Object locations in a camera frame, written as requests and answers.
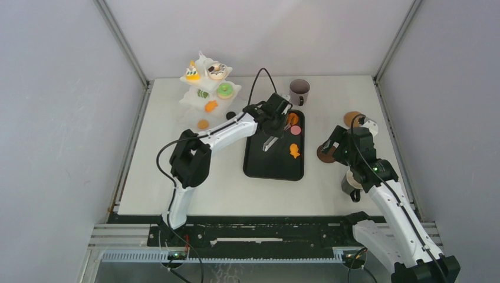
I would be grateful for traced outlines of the black sandwich cookie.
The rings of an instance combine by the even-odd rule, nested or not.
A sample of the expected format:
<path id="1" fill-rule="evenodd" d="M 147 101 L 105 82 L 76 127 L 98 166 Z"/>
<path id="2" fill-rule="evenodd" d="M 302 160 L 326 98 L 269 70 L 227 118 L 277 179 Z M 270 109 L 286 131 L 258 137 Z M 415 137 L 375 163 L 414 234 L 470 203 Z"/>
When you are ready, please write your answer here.
<path id="1" fill-rule="evenodd" d="M 231 120 L 236 116 L 236 113 L 234 111 L 229 111 L 226 113 L 225 117 L 227 120 Z"/>

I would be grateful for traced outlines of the orange round pastry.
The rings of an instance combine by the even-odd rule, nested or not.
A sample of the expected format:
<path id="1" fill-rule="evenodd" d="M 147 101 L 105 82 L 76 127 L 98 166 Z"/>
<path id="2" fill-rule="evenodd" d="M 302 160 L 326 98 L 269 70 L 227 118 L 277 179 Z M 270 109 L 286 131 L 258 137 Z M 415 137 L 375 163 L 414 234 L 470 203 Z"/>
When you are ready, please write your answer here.
<path id="1" fill-rule="evenodd" d="M 294 126 L 298 124 L 300 118 L 296 113 L 289 113 L 287 117 L 287 125 L 289 126 Z"/>

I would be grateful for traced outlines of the grey mug white inside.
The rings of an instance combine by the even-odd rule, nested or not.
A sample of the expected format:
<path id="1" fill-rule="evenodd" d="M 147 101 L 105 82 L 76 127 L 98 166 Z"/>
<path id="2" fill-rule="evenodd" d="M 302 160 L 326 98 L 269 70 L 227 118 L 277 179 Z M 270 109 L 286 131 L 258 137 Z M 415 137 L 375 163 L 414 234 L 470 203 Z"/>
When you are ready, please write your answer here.
<path id="1" fill-rule="evenodd" d="M 351 201 L 357 203 L 361 200 L 362 185 L 354 179 L 351 170 L 348 170 L 341 181 L 342 191 L 349 195 Z"/>

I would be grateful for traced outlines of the white chocolate drizzle donut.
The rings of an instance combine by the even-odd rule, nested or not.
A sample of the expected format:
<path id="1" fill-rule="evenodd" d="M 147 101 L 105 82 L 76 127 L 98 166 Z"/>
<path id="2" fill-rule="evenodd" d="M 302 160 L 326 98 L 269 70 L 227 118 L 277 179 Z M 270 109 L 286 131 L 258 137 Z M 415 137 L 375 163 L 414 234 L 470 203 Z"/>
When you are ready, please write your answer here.
<path id="1" fill-rule="evenodd" d="M 222 63 L 214 63 L 207 68 L 207 75 L 212 80 L 222 80 L 228 73 L 228 67 Z"/>

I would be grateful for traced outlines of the brown round coaster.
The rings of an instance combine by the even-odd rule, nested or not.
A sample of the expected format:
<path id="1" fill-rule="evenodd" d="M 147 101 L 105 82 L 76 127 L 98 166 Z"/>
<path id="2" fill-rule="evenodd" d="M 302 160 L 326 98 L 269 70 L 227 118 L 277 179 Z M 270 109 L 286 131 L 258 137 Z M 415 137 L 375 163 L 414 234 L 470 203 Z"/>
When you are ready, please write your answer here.
<path id="1" fill-rule="evenodd" d="M 327 153 L 323 153 L 323 149 L 325 145 L 320 145 L 317 149 L 317 157 L 324 163 L 334 163 L 335 158 L 333 157 L 334 152 L 336 151 L 335 146 L 331 146 Z"/>

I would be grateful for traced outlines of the green layered cake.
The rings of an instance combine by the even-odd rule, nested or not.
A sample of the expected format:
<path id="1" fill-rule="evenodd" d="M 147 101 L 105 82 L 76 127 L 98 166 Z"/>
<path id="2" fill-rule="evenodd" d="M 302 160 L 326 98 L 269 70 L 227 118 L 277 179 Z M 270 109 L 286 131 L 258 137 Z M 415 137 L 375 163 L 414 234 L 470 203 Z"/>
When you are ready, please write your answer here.
<path id="1" fill-rule="evenodd" d="M 208 92 L 200 90 L 200 89 L 197 90 L 197 95 L 198 95 L 198 97 L 203 98 L 203 99 L 207 99 L 210 96 L 210 94 Z"/>

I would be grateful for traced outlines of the small orange cookie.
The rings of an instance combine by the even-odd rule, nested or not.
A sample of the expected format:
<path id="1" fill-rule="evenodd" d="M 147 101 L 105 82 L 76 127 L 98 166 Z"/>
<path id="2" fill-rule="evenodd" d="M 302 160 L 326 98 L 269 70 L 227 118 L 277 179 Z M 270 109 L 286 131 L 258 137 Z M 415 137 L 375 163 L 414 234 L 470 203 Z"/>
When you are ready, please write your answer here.
<path id="1" fill-rule="evenodd" d="M 197 127 L 198 127 L 198 129 L 201 129 L 201 130 L 207 129 L 209 127 L 209 122 L 205 119 L 201 119 L 198 121 Z"/>

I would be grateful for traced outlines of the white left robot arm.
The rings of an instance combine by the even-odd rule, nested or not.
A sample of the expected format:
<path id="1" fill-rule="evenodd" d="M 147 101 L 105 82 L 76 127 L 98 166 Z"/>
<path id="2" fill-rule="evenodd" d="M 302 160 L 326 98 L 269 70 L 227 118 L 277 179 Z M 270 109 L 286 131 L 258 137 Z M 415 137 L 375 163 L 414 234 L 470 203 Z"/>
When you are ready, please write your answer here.
<path id="1" fill-rule="evenodd" d="M 173 183 L 173 195 L 162 213 L 166 226 L 161 237 L 171 246 L 183 241 L 183 226 L 195 188 L 209 176 L 212 156 L 229 145 L 256 133 L 282 137 L 289 110 L 288 94 L 273 93 L 266 101 L 250 104 L 234 118 L 209 130 L 195 133 L 190 129 L 163 146 L 156 156 L 160 173 Z"/>

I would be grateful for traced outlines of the dark purple mug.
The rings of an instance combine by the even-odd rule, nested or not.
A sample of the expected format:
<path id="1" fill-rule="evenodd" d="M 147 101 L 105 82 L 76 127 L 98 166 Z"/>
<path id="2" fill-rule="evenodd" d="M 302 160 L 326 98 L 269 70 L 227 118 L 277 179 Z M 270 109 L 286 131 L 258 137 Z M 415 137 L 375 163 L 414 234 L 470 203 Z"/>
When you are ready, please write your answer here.
<path id="1" fill-rule="evenodd" d="M 290 103 L 303 106 L 307 102 L 310 84 L 303 79 L 296 79 L 290 83 Z"/>

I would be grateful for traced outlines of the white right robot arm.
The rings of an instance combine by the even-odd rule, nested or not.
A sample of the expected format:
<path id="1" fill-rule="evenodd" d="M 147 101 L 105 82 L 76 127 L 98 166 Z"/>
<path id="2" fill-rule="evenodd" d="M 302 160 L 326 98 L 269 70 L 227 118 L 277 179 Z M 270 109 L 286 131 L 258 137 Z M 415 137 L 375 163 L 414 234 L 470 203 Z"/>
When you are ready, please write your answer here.
<path id="1" fill-rule="evenodd" d="M 399 177 L 389 161 L 377 157 L 373 135 L 364 127 L 337 126 L 323 144 L 323 153 L 334 147 L 332 157 L 349 167 L 383 214 L 395 237 L 391 240 L 363 212 L 346 217 L 341 239 L 362 244 L 391 273 L 392 282 L 455 282 L 460 265 L 433 242 L 404 195 Z"/>

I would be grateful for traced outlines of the green frosted donut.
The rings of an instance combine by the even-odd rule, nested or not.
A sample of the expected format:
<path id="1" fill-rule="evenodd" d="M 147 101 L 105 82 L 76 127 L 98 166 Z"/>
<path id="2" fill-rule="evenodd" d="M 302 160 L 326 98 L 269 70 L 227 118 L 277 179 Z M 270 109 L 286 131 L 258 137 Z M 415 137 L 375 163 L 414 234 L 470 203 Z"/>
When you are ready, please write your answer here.
<path id="1" fill-rule="evenodd" d="M 229 99 L 233 93 L 234 89 L 231 83 L 221 83 L 217 88 L 217 95 L 221 99 Z"/>

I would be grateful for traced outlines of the yellow cake slice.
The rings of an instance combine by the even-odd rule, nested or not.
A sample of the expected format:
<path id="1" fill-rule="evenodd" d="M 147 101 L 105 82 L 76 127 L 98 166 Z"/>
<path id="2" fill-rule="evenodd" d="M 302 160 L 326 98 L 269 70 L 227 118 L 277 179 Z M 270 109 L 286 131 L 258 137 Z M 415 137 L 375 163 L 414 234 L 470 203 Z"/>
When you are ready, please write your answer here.
<path id="1" fill-rule="evenodd" d="M 200 74 L 194 61 L 191 61 L 185 72 L 185 79 L 187 81 L 200 80 Z"/>

